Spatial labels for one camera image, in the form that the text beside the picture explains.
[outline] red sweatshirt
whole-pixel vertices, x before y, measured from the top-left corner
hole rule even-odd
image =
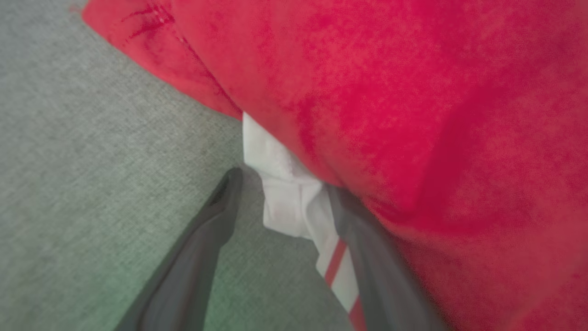
[[[588,0],[91,0],[399,243],[456,330],[588,330]]]

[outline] gray carpet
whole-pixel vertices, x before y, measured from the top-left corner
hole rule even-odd
[[[112,330],[242,162],[238,121],[145,72],[71,5],[84,2],[1,6],[0,330]],[[262,207],[248,171],[206,330],[350,330],[312,243],[265,230]]]

